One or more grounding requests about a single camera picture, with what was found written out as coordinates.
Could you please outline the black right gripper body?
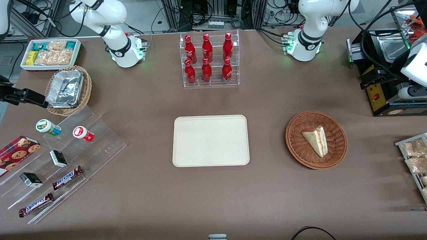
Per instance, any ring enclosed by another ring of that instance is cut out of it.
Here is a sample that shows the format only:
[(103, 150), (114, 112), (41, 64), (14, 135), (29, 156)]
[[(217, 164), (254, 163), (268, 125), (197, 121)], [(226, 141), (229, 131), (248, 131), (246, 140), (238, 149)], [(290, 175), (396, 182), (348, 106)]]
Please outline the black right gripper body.
[(17, 100), (20, 98), (20, 96), (16, 93), (16, 90), (14, 87), (12, 87), (13, 84), (9, 81), (8, 78), (4, 76), (0, 76), (0, 101), (6, 102), (6, 97), (9, 96), (9, 98)]

